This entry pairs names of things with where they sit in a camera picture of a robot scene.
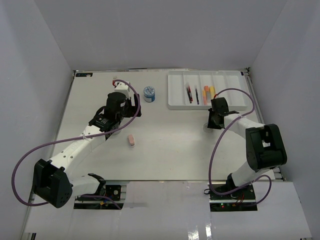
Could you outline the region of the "large clear tape roll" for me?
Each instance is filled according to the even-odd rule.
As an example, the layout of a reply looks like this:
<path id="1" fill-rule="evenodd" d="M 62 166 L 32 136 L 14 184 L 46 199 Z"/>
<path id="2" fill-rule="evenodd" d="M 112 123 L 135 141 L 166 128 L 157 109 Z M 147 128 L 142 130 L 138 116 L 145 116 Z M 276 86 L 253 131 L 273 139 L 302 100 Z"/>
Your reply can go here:
<path id="1" fill-rule="evenodd" d="M 111 135 L 111 136 L 118 135 L 121 131 L 122 131 L 122 130 L 119 129 L 119 128 L 113 129 L 113 130 L 110 132 L 110 135 Z"/>

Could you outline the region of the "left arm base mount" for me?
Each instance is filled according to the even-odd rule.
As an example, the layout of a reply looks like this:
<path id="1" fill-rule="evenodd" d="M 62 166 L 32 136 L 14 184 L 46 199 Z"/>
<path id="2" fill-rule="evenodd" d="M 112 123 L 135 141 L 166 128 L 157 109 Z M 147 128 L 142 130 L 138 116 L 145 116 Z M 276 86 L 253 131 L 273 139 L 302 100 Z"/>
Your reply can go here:
<path id="1" fill-rule="evenodd" d="M 128 181 L 106 180 L 89 173 L 72 182 L 73 208 L 76 210 L 121 210 L 124 206 Z"/>

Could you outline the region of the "pink correction tape dispenser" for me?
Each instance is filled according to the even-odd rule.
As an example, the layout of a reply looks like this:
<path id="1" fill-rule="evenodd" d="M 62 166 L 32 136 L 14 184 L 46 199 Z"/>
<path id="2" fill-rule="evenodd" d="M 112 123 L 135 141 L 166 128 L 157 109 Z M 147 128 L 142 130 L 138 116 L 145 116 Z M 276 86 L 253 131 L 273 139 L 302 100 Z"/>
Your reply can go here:
<path id="1" fill-rule="evenodd" d="M 135 146 L 135 139 L 134 139 L 134 136 L 132 134 L 128 135 L 127 137 L 128 139 L 128 143 L 131 147 L 134 147 Z"/>

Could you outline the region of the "small clear tape roll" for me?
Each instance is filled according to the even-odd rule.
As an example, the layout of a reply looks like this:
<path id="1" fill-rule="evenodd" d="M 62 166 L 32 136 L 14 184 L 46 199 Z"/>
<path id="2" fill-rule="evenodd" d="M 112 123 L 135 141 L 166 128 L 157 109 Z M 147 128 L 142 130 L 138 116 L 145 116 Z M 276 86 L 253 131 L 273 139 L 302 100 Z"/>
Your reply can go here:
<path id="1" fill-rule="evenodd" d="M 205 124 L 203 125 L 203 131 L 206 132 L 206 133 L 212 133 L 212 132 L 213 132 L 213 129 L 209 128 L 209 127 L 208 127 L 208 124 L 205 123 Z"/>

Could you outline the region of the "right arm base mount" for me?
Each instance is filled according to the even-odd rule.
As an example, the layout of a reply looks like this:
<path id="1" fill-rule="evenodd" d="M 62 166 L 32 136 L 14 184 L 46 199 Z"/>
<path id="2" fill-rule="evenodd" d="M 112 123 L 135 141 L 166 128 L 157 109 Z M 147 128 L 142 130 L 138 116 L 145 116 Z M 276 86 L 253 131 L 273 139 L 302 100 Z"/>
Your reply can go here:
<path id="1" fill-rule="evenodd" d="M 228 195 L 217 195 L 209 187 L 203 193 L 209 197 L 211 212 L 255 212 L 258 210 L 252 185 Z"/>

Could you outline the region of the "blue gel pen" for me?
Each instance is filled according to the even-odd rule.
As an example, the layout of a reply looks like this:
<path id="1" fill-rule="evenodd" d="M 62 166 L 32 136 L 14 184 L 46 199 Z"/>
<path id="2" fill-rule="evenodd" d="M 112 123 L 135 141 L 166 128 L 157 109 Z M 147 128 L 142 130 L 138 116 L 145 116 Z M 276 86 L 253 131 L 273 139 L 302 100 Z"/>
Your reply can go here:
<path id="1" fill-rule="evenodd" d="M 196 85 L 194 86 L 194 88 L 195 88 L 196 103 L 197 103 L 197 105 L 200 105 L 200 99 L 199 99 L 199 91 L 198 91 L 198 88 L 197 88 L 197 86 L 196 86 Z"/>

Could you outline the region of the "orange capped pink highlighter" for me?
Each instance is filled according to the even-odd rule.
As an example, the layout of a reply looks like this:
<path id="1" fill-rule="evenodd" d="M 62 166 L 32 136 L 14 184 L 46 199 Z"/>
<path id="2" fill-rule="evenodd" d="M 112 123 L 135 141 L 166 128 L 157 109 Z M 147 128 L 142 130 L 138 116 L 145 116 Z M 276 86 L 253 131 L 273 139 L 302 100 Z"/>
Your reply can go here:
<path id="1" fill-rule="evenodd" d="M 202 90 L 202 98 L 203 98 L 203 104 L 204 104 L 205 106 L 207 106 L 207 105 L 208 105 L 208 102 L 209 102 L 209 100 L 208 100 L 208 95 L 207 95 L 207 91 Z"/>

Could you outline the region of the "red gel pen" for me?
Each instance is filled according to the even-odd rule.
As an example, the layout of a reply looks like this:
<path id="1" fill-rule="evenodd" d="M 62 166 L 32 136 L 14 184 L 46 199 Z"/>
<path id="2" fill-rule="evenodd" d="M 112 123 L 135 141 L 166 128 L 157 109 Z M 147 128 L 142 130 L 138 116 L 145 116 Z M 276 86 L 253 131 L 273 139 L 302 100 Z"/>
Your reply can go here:
<path id="1" fill-rule="evenodd" d="M 191 104 L 193 102 L 193 97 L 192 97 L 192 92 L 189 85 L 186 86 L 186 92 L 187 92 L 189 103 Z"/>

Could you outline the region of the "blue jar with label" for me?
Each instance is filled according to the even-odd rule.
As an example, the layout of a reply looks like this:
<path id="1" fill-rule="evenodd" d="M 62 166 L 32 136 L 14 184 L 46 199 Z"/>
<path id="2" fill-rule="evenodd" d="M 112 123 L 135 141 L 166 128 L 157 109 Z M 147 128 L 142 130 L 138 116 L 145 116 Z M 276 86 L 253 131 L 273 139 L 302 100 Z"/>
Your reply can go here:
<path id="1" fill-rule="evenodd" d="M 152 86 L 146 86 L 143 89 L 143 98 L 146 102 L 152 103 L 156 99 L 156 91 L 155 88 Z"/>

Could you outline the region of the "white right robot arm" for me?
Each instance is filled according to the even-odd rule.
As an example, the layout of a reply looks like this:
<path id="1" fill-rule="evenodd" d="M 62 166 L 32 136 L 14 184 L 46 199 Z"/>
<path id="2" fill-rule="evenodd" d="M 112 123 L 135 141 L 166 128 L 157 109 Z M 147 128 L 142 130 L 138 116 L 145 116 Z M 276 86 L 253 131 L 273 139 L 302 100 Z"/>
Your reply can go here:
<path id="1" fill-rule="evenodd" d="M 223 130 L 217 143 L 220 143 L 227 131 L 245 140 L 246 161 L 227 176 L 224 185 L 217 188 L 209 186 L 216 195 L 227 195 L 236 200 L 243 195 L 244 187 L 269 170 L 287 163 L 288 157 L 279 127 L 276 124 L 254 122 L 237 111 L 230 111 L 224 97 L 211 100 L 207 127 Z"/>

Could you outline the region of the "orange marker pen body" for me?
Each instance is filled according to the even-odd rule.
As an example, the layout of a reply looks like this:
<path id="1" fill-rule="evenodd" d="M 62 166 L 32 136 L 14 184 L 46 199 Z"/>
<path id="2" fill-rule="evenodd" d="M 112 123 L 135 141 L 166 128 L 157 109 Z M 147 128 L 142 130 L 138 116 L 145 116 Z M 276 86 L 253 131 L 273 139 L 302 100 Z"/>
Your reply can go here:
<path id="1" fill-rule="evenodd" d="M 210 87 L 208 85 L 204 86 L 204 90 L 207 91 L 207 95 L 208 95 L 208 101 L 211 100 L 211 92 L 210 92 Z"/>

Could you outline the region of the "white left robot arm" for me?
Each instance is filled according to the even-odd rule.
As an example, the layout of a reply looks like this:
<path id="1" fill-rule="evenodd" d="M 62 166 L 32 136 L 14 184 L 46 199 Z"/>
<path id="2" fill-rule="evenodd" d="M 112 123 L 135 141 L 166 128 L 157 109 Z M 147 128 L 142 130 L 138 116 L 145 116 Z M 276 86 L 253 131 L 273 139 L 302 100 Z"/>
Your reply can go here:
<path id="1" fill-rule="evenodd" d="M 98 146 L 103 144 L 119 128 L 124 118 L 141 116 L 137 97 L 127 93 L 108 94 L 106 105 L 98 109 L 93 119 L 64 150 L 49 160 L 40 159 L 34 166 L 33 192 L 56 208 L 64 206 L 71 197 L 90 195 L 99 200 L 105 196 L 106 180 L 88 173 L 71 178 L 77 166 Z"/>

